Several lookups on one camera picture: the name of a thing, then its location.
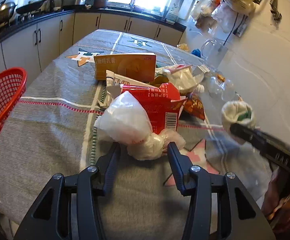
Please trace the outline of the clear plastic bottle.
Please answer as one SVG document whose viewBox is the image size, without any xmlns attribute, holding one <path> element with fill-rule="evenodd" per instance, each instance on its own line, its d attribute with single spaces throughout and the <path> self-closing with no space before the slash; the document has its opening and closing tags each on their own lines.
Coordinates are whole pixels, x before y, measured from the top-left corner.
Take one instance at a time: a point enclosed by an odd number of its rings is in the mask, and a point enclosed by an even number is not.
<svg viewBox="0 0 290 240">
<path fill-rule="evenodd" d="M 211 96 L 220 98 L 222 101 L 232 101 L 235 97 L 234 84 L 230 79 L 219 79 L 218 76 L 211 76 L 207 79 L 207 89 Z"/>
</svg>

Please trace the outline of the orange snack wrapper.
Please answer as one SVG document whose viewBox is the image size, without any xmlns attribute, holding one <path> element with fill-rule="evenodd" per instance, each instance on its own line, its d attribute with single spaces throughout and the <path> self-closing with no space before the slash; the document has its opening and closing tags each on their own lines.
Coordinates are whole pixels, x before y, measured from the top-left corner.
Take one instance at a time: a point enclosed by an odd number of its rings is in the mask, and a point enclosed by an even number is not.
<svg viewBox="0 0 290 240">
<path fill-rule="evenodd" d="M 188 94 L 186 102 L 184 104 L 184 110 L 200 120 L 205 120 L 205 113 L 203 103 L 199 96 Z"/>
</svg>

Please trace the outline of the white knotted plastic bag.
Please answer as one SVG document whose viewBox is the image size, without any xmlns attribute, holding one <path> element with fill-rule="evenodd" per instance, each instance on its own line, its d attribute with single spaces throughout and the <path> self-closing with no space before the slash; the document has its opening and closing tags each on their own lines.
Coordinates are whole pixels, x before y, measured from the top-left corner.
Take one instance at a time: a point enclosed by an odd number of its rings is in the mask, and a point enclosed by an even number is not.
<svg viewBox="0 0 290 240">
<path fill-rule="evenodd" d="M 124 144 L 128 155 L 139 161 L 160 158 L 170 142 L 175 142 L 179 149 L 185 146 L 184 138 L 176 131 L 163 129 L 154 133 L 145 109 L 130 92 L 113 100 L 94 126 L 104 140 Z"/>
</svg>

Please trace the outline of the white plastic packaging wrap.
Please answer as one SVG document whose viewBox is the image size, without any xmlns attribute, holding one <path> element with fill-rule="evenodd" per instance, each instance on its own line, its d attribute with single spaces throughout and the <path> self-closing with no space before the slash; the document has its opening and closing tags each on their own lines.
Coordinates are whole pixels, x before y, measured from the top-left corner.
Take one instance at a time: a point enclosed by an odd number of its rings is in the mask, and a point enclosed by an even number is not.
<svg viewBox="0 0 290 240">
<path fill-rule="evenodd" d="M 168 82 L 174 85 L 181 95 L 187 95 L 194 91 L 204 93 L 202 85 L 205 73 L 200 66 L 192 65 L 173 65 L 155 69 L 155 77 L 164 76 Z"/>
</svg>

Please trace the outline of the red torn paper carton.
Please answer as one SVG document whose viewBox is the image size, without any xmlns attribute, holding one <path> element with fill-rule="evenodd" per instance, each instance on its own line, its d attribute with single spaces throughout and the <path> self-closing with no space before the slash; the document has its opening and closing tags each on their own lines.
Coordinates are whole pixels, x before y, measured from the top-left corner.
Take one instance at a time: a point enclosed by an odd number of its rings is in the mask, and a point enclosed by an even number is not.
<svg viewBox="0 0 290 240">
<path fill-rule="evenodd" d="M 129 92 L 145 109 L 154 133 L 164 129 L 177 130 L 178 119 L 186 101 L 177 88 L 171 83 L 163 83 L 159 87 L 136 85 L 116 85 L 107 88 L 114 99 L 123 92 Z"/>
</svg>

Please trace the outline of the white medicine box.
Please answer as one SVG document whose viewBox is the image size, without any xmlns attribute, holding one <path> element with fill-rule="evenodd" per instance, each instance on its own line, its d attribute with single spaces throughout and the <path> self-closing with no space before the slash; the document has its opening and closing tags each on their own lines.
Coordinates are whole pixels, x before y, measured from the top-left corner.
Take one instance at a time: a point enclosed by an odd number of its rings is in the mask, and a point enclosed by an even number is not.
<svg viewBox="0 0 290 240">
<path fill-rule="evenodd" d="M 153 88 L 152 85 L 148 85 L 146 83 L 128 78 L 126 76 L 116 74 L 110 70 L 106 70 L 105 98 L 104 100 L 98 100 L 99 106 L 103 109 L 108 108 L 112 100 L 120 95 L 122 85 L 132 85 L 132 86 L 142 86 L 142 87 Z"/>
</svg>

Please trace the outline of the orange cardboard box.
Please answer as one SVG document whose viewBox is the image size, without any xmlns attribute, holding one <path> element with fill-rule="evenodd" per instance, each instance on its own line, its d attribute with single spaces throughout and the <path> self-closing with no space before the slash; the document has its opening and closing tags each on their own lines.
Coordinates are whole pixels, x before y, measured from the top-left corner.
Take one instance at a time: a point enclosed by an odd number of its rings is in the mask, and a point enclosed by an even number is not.
<svg viewBox="0 0 290 240">
<path fill-rule="evenodd" d="M 94 61 L 96 80 L 106 80 L 107 70 L 142 82 L 151 82 L 155 78 L 155 53 L 97 55 Z"/>
</svg>

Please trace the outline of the beige kitchen base cabinets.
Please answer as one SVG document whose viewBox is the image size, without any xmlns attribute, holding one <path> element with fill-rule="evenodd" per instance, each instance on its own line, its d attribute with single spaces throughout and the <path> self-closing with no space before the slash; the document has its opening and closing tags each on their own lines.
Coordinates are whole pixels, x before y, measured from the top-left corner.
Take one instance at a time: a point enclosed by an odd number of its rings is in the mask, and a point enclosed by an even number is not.
<svg viewBox="0 0 290 240">
<path fill-rule="evenodd" d="M 158 17 L 114 9 L 67 10 L 0 27 L 0 72 L 11 67 L 27 71 L 33 80 L 77 41 L 97 29 L 115 30 L 176 46 L 186 26 Z"/>
</svg>

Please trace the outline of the clear glass pitcher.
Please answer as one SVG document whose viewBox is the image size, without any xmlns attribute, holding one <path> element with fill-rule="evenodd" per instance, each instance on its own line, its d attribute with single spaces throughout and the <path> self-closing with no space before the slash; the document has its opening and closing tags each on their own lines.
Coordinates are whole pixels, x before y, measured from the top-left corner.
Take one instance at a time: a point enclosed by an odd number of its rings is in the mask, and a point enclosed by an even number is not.
<svg viewBox="0 0 290 240">
<path fill-rule="evenodd" d="M 224 46 L 225 42 L 219 39 L 207 39 L 201 47 L 201 58 L 206 65 L 217 68 L 225 57 L 228 48 Z"/>
</svg>

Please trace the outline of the red plastic mesh basket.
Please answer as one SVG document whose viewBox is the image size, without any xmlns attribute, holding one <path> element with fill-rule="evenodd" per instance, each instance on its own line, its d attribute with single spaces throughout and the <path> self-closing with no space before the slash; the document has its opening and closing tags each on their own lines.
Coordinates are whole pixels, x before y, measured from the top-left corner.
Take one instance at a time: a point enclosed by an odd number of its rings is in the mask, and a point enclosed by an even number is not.
<svg viewBox="0 0 290 240">
<path fill-rule="evenodd" d="M 5 120 L 25 93 L 27 72 L 13 67 L 0 73 L 0 131 Z"/>
</svg>

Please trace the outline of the yellow plastic bag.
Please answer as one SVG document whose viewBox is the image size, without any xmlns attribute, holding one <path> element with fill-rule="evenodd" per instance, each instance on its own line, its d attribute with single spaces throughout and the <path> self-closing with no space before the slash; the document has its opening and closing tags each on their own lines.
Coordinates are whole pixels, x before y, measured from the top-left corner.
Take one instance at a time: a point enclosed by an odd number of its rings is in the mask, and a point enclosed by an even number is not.
<svg viewBox="0 0 290 240">
<path fill-rule="evenodd" d="M 189 47 L 188 47 L 188 45 L 186 43 L 178 44 L 177 48 L 180 49 L 180 50 L 186 51 L 186 52 L 189 51 Z"/>
</svg>

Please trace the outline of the hanging plastic bags with food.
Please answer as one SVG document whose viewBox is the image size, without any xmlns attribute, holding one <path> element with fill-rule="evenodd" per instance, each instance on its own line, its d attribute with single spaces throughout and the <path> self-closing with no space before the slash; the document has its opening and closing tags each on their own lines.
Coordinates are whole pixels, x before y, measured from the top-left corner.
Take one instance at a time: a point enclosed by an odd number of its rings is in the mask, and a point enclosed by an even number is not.
<svg viewBox="0 0 290 240">
<path fill-rule="evenodd" d="M 198 29 L 217 25 L 224 33 L 229 33 L 241 16 L 249 16 L 255 9 L 253 0 L 203 0 L 198 2 L 191 17 Z"/>
</svg>

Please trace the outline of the steel wok with lid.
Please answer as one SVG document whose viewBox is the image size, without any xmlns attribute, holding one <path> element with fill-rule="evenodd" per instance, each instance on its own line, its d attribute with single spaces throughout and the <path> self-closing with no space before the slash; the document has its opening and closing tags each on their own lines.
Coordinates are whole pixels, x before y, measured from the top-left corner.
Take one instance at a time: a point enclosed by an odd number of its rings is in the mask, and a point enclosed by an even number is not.
<svg viewBox="0 0 290 240">
<path fill-rule="evenodd" d="M 9 24 L 16 6 L 14 2 L 7 2 L 6 0 L 0 2 L 0 25 L 3 23 Z"/>
</svg>

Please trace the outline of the black frying pan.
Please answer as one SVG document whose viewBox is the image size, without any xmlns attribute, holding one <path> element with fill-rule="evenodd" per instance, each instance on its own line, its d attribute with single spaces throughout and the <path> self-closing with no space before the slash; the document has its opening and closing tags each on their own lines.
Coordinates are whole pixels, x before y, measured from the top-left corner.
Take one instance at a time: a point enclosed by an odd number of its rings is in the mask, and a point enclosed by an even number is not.
<svg viewBox="0 0 290 240">
<path fill-rule="evenodd" d="M 28 3 L 27 5 L 23 5 L 22 7 L 18 7 L 16 9 L 16 13 L 20 15 L 24 15 L 29 12 L 36 11 L 43 5 L 45 1 L 47 0 L 40 0 L 33 3 Z"/>
</svg>

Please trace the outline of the silver rice cooker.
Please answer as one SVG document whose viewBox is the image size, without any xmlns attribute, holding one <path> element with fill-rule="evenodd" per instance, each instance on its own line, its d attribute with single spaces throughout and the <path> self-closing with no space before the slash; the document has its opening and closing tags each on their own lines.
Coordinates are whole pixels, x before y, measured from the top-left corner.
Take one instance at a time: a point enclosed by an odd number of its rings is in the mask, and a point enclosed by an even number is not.
<svg viewBox="0 0 290 240">
<path fill-rule="evenodd" d="M 69 7 L 83 7 L 86 3 L 86 0 L 61 0 L 62 8 Z"/>
</svg>

